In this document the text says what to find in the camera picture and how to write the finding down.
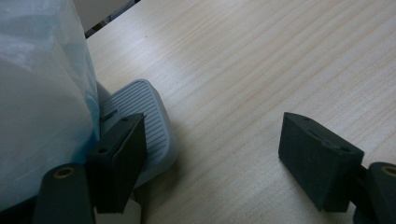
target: translucent plastic bag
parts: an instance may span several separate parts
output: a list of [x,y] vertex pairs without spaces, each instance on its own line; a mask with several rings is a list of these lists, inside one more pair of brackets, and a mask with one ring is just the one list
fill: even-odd
[[0,211],[37,195],[99,136],[90,54],[71,0],[0,1]]

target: wooden desk surface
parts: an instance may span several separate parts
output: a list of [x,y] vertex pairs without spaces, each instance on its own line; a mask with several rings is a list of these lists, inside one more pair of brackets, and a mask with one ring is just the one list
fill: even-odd
[[350,223],[277,157],[283,112],[396,163],[396,2],[144,0],[88,39],[114,92],[146,78],[180,144],[136,191],[145,223]]

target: screw hole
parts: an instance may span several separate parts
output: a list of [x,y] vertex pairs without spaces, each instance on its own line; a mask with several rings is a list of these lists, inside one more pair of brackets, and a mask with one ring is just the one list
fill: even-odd
[[75,172],[75,169],[73,167],[64,167],[53,174],[53,177],[56,179],[63,179],[67,178],[71,174]]
[[108,152],[108,149],[105,148],[105,147],[102,147],[102,148],[99,148],[98,152],[99,153],[106,153],[106,152]]
[[396,168],[392,167],[392,166],[383,166],[382,171],[385,172],[387,175],[391,175],[396,177]]

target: gray plastic base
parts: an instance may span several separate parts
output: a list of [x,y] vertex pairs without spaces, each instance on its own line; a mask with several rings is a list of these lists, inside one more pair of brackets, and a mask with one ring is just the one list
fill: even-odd
[[177,139],[158,92],[145,79],[138,79],[101,104],[101,135],[117,120],[144,113],[148,158],[135,188],[169,169],[177,157]]

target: white plastic cover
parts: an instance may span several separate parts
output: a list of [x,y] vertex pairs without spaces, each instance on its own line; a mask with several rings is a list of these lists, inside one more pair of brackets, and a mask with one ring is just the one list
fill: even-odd
[[71,0],[0,1],[0,211],[35,196],[49,169],[83,162],[99,108]]

